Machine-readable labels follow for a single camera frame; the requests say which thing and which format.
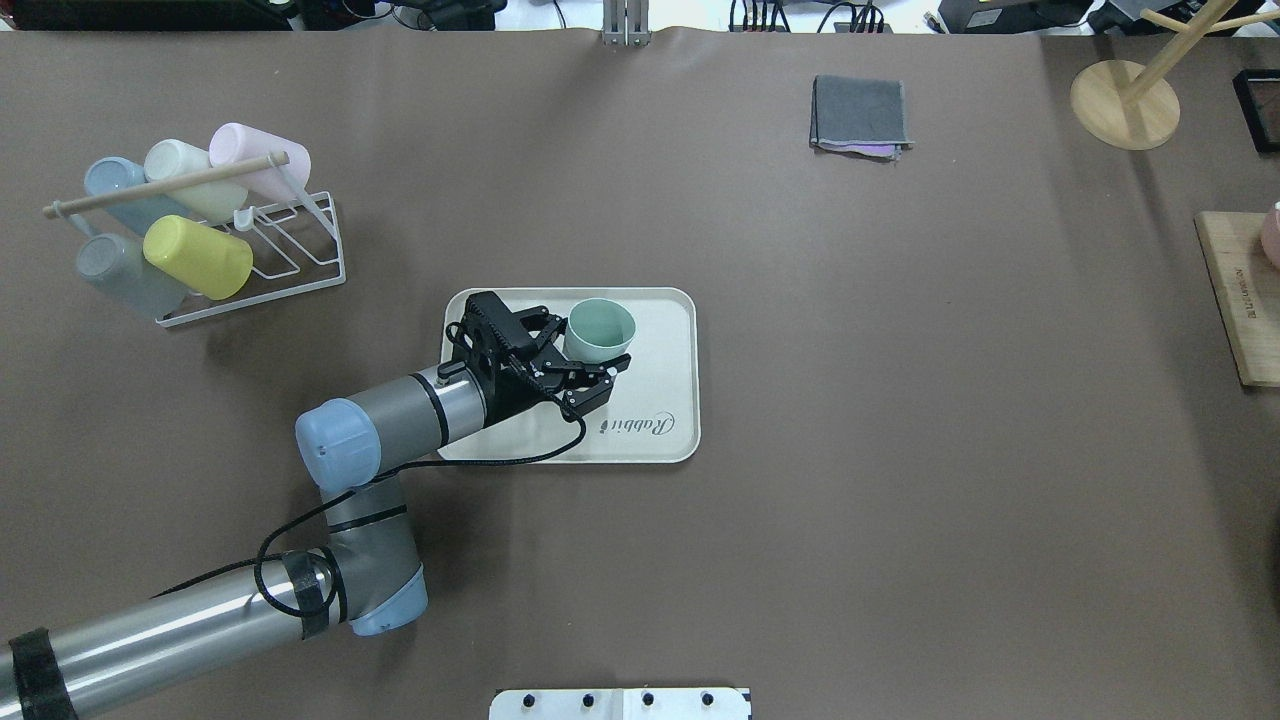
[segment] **black picture frame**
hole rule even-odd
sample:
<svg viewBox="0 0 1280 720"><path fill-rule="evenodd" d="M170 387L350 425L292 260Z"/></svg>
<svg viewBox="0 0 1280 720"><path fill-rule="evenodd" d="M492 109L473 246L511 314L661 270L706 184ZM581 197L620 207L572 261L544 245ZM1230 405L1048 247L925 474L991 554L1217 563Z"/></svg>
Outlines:
<svg viewBox="0 0 1280 720"><path fill-rule="evenodd" d="M1231 85L1253 146L1258 152L1280 151L1280 70L1240 70Z"/></svg>

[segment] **yellow cup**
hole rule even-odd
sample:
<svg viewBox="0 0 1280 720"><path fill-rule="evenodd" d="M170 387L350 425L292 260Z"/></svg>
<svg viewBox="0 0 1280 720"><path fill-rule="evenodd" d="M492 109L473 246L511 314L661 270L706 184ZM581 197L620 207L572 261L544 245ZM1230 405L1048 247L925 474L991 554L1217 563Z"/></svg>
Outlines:
<svg viewBox="0 0 1280 720"><path fill-rule="evenodd" d="M239 292L253 269L253 250L247 242L178 215L151 224L142 255L210 300Z"/></svg>

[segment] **round wooden base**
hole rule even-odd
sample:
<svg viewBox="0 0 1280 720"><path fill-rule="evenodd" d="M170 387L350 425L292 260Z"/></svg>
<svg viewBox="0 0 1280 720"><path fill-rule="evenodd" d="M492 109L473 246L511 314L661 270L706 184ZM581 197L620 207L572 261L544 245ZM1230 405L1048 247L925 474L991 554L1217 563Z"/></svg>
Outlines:
<svg viewBox="0 0 1280 720"><path fill-rule="evenodd" d="M1105 60L1080 70L1071 83L1071 110L1098 140L1125 150L1151 150L1165 143L1178 128L1178 95L1164 79L1128 108L1120 101L1143 65Z"/></svg>

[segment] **black band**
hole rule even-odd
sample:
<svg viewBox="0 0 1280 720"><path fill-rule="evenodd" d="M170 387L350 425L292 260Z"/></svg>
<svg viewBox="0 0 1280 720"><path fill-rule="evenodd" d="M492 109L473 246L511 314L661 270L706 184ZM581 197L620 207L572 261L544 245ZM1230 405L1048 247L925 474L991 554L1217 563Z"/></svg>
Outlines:
<svg viewBox="0 0 1280 720"><path fill-rule="evenodd" d="M289 574L293 583L293 596L298 601L298 610L306 612L302 618L302 639L319 635L329 626L329 614L321 612L324 607L324 593L320 592L320 583L316 582L315 559L310 552L291 551L280 557L284 571Z"/></svg>
<svg viewBox="0 0 1280 720"><path fill-rule="evenodd" d="M364 528L365 525L372 525L388 518L394 518L408 512L408 507L403 505L397 505L396 507L388 507L387 510L379 510L364 518L356 518L355 520L347 520L346 523L338 523L337 525L329 525L329 534L337 534L344 530L353 530L356 528Z"/></svg>
<svg viewBox="0 0 1280 720"><path fill-rule="evenodd" d="M342 624L347 621L347 583L342 580L342 568L338 566L338 557L329 550L329 546L323 546L320 552L329 561L333 585L338 588L338 623Z"/></svg>
<svg viewBox="0 0 1280 720"><path fill-rule="evenodd" d="M13 679L23 720L77 720L67 680L58 667L49 630L35 630L9 641L13 651Z"/></svg>
<svg viewBox="0 0 1280 720"><path fill-rule="evenodd" d="M422 389L426 391L426 397L431 400L431 407L435 407L435 418L440 420L440 447L449 445L449 419L444 415L444 406L440 405L440 396L435 395L435 387L421 373L413 373L410 377L417 380L417 384L422 386Z"/></svg>

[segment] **pink object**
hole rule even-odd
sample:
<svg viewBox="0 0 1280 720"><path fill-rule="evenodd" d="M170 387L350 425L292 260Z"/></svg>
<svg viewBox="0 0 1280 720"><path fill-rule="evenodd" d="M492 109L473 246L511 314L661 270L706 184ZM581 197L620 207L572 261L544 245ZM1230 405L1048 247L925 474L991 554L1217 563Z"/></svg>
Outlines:
<svg viewBox="0 0 1280 720"><path fill-rule="evenodd" d="M1262 251L1280 269L1280 202L1262 220Z"/></svg>
<svg viewBox="0 0 1280 720"><path fill-rule="evenodd" d="M216 168L239 160L261 158L276 150L284 150L289 154L289 164L282 165L282 169L298 181L298 184L306 187L307 179L311 177L311 154L307 152L306 147L292 140L239 123L227 123L218 128L212 140L209 141L209 164ZM293 190L280 177L280 170L275 168L233 179L275 202L292 202L296 197Z"/></svg>

